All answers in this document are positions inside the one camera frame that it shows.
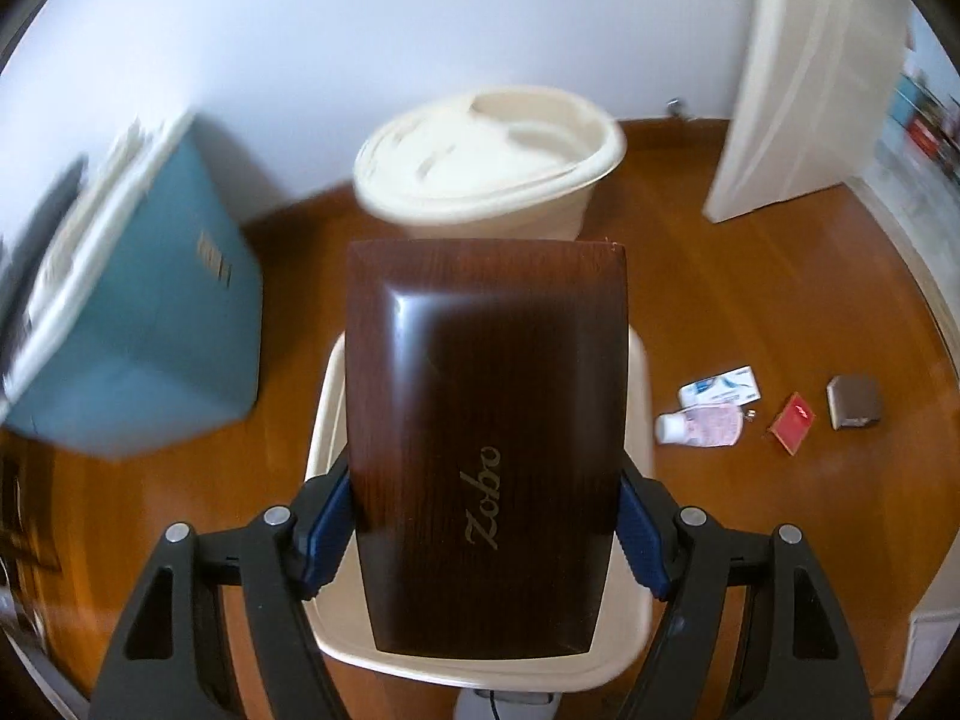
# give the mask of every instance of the baseboard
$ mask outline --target baseboard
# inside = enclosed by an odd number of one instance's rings
[[[939,614],[910,615],[904,670],[896,687],[896,702],[890,717],[896,717],[913,699],[947,651],[960,625],[960,610]]]
[[[958,376],[958,386],[960,386],[960,327],[957,327],[957,321],[950,312],[947,300],[940,291],[936,279],[923,261],[923,257],[920,257],[920,252],[915,249],[904,232],[904,228],[899,225],[896,217],[890,213],[883,201],[870,188],[870,185],[859,176],[854,176],[847,181],[847,186],[870,212],[877,224],[880,225],[880,229],[890,239],[896,253],[901,255],[901,259],[904,260],[910,275],[913,276],[913,280],[920,287],[920,293],[933,316],[933,323],[937,326],[940,337],[944,340],[947,354],[949,354],[950,361],[953,363],[953,372]]]
[[[730,127],[728,119],[624,119],[627,148],[691,148],[723,146]]]
[[[649,151],[655,148],[693,148],[714,146],[720,148],[727,138],[728,119],[621,119],[619,122],[627,137],[628,151]],[[356,208],[356,197],[349,181],[335,184],[290,205],[270,211],[243,225],[250,240],[270,236],[277,228],[304,218],[334,217]]]

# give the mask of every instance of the wooden floor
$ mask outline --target wooden floor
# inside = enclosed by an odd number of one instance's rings
[[[907,615],[960,524],[960,394],[923,298],[894,247],[845,188],[720,225],[700,208],[717,146],[632,151],[597,190],[584,237],[626,245],[630,316],[646,346],[655,413],[678,386],[754,367],[763,398],[735,447],[656,450],[656,472],[680,504],[725,525],[769,532],[795,522],[840,597],[870,688],[896,687]],[[260,399],[250,418],[125,464],[37,450],[52,485],[61,573],[37,574],[56,656],[94,682],[117,614],[171,521],[201,531],[245,523],[288,500],[304,477],[325,359],[344,326],[344,246],[393,235],[341,193],[261,224]],[[830,429],[824,386],[837,373],[877,377],[886,415],[864,431]],[[765,432],[800,391],[818,415],[795,458]],[[731,598],[737,594],[731,591]],[[229,594],[248,714],[268,717]],[[702,716],[715,716],[736,640],[725,617]],[[614,717],[640,664],[610,685],[563,699],[560,717]],[[331,664],[356,720],[451,716],[456,691]],[[889,700],[877,699],[877,717]]]

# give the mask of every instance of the container lid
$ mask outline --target container lid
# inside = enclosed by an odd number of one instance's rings
[[[85,170],[86,157],[76,159],[37,202],[11,249],[8,251],[0,241],[0,370],[3,372],[8,370],[30,332],[27,302],[40,260],[56,228],[76,205]],[[6,413],[8,394],[1,386],[0,391],[0,413]]]
[[[686,417],[681,413],[664,413],[656,418],[657,443],[683,443],[686,438]]]
[[[91,201],[90,213],[83,214],[79,228],[61,239],[64,248],[58,251],[69,255],[68,267],[58,274],[56,288],[51,290],[50,285],[44,284],[44,297],[35,300],[34,305],[42,307],[37,321],[32,322],[30,332],[3,374],[7,400],[0,403],[0,421],[6,419],[10,408],[27,391],[37,373],[43,370],[73,329],[127,228],[127,222],[192,121],[191,114],[183,114],[145,135],[135,149],[136,155],[126,160],[118,170],[119,175],[113,177],[109,190],[98,196],[95,202]],[[113,160],[109,159],[105,167],[112,170],[115,167]]]
[[[104,201],[109,197],[114,184],[123,175],[133,158],[143,148],[143,131],[140,122],[130,128],[110,147],[107,159],[90,182],[83,187],[77,201],[64,217],[47,247],[37,278],[32,285],[27,303],[27,319],[34,325],[40,321],[50,301],[64,283],[73,266],[73,258],[83,236],[96,218]]]
[[[629,330],[628,361],[623,448],[640,472],[653,478],[646,356],[640,338],[632,329]],[[306,479],[328,471],[347,444],[345,363],[344,336],[341,335],[330,352],[323,377]],[[546,693],[589,690],[606,685],[622,674],[637,659],[647,640],[651,608],[650,591],[637,584],[616,538],[611,545],[596,631],[587,653],[555,658],[460,661],[381,652],[373,641],[355,535],[333,581],[304,604],[320,650],[346,664],[438,685]]]
[[[488,218],[586,186],[619,164],[607,113],[555,89],[459,95],[388,122],[354,165],[357,196],[398,223]]]

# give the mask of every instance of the pink lotion bottle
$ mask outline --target pink lotion bottle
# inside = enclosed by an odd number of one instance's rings
[[[743,412],[733,403],[691,406],[656,418],[657,443],[688,446],[732,446],[743,430]]]

